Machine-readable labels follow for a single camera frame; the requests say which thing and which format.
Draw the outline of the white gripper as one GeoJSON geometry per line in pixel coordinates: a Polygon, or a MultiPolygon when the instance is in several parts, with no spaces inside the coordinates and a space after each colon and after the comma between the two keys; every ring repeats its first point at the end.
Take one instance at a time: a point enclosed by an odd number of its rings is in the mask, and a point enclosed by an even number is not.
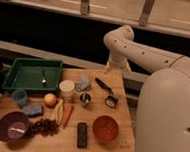
{"type": "Polygon", "coordinates": [[[109,58],[107,61],[107,65],[105,66],[106,72],[110,72],[113,69],[118,69],[122,74],[131,74],[131,68],[129,67],[128,60],[113,60],[109,58]]]}

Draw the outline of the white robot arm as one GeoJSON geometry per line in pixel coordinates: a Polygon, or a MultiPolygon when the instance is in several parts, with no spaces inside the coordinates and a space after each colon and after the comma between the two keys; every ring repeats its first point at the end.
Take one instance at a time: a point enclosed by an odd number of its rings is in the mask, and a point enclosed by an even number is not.
{"type": "Polygon", "coordinates": [[[140,89],[134,152],[190,152],[190,58],[134,41],[124,25],[104,35],[108,65],[150,73],[140,89]]]}

